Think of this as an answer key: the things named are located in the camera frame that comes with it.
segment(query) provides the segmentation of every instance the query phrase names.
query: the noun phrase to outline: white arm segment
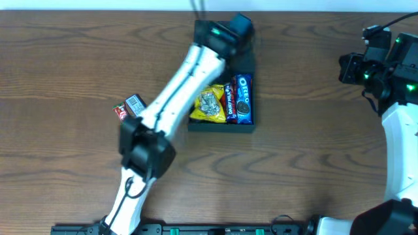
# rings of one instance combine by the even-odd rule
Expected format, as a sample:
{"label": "white arm segment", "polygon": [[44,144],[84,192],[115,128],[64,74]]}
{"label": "white arm segment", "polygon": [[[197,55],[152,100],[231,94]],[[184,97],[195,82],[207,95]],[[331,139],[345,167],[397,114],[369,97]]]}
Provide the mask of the white arm segment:
{"label": "white arm segment", "polygon": [[383,115],[387,143],[385,201],[409,198],[418,206],[418,106],[393,104]]}
{"label": "white arm segment", "polygon": [[[194,73],[189,76],[189,73],[194,66]],[[160,113],[163,105],[169,100],[164,110],[161,112],[160,120],[154,131],[164,131],[165,138],[171,141],[180,121],[184,115],[189,112],[190,106],[193,104],[197,95],[210,82],[219,77],[224,68],[225,60],[219,58],[217,53],[207,47],[200,47],[196,44],[192,44],[189,53],[177,73],[160,95],[141,113],[141,117],[143,118],[142,123],[148,128],[153,129],[155,122],[157,121],[157,114]],[[124,167],[122,167],[121,185],[112,211],[105,219],[107,225],[110,224],[120,205],[125,194],[125,182],[129,177],[133,177],[129,195],[136,195],[145,187],[142,177],[134,173],[131,169],[124,169]],[[155,178],[151,179],[150,184],[147,186],[145,193],[141,197],[137,199],[127,197],[125,199],[110,227],[112,232],[115,232],[117,235],[129,235],[136,229],[140,222],[142,205],[155,180]]]}

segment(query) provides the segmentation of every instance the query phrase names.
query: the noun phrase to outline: black box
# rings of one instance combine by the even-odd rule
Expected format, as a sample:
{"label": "black box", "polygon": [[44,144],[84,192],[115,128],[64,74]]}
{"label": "black box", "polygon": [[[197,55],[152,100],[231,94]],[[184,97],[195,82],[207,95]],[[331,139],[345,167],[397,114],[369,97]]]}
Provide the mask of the black box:
{"label": "black box", "polygon": [[[201,24],[200,21],[195,22],[195,32],[197,25]],[[250,74],[253,78],[251,86],[251,118],[253,124],[231,124],[231,123],[213,123],[209,121],[201,121],[189,118],[188,129],[189,131],[202,131],[202,132],[219,132],[219,133],[252,133],[255,129],[255,56],[252,48],[252,43],[249,43],[242,52],[234,56],[234,59],[227,64],[225,71],[222,75],[215,79],[212,84],[226,84],[231,82],[232,77],[235,74]]]}

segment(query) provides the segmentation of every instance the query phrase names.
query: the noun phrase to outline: snack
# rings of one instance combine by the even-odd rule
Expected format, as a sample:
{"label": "snack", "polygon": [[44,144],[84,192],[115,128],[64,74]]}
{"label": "snack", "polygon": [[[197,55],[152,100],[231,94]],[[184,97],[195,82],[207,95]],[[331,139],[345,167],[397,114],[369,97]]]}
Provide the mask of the snack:
{"label": "snack", "polygon": [[212,85],[204,89],[195,100],[195,109],[190,118],[225,123],[225,113],[219,101],[222,95],[223,85]]}
{"label": "snack", "polygon": [[236,82],[236,113],[238,124],[252,124],[251,118],[251,75],[237,74]]}
{"label": "snack", "polygon": [[128,99],[125,100],[125,102],[136,117],[139,117],[140,113],[146,108],[145,102],[141,99],[141,97],[138,94],[130,96]]}
{"label": "snack", "polygon": [[237,115],[235,108],[234,89],[230,83],[225,85],[225,108],[227,115],[227,122],[236,123]]}
{"label": "snack", "polygon": [[123,102],[113,106],[113,111],[115,111],[121,121],[129,115]]}

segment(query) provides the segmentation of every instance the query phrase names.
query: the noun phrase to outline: white backdrop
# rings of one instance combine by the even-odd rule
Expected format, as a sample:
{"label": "white backdrop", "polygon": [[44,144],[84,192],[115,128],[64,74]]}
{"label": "white backdrop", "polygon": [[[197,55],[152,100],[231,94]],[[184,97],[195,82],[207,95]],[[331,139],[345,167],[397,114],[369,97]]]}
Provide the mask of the white backdrop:
{"label": "white backdrop", "polygon": [[[206,8],[226,11],[413,12],[418,11],[418,0],[206,0]],[[0,9],[191,10],[191,6],[189,0],[0,0]]]}

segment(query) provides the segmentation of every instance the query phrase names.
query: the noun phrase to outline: oreo package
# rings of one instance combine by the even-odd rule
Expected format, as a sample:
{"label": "oreo package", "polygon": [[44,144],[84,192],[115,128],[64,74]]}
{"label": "oreo package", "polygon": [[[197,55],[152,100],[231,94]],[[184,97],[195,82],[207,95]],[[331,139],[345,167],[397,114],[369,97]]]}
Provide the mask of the oreo package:
{"label": "oreo package", "polygon": [[238,119],[235,108],[235,94],[233,86],[228,83],[224,86],[225,89],[225,109],[227,115],[227,122],[236,123]]}
{"label": "oreo package", "polygon": [[236,115],[238,124],[252,124],[251,118],[251,75],[237,74],[233,82],[236,90]]}

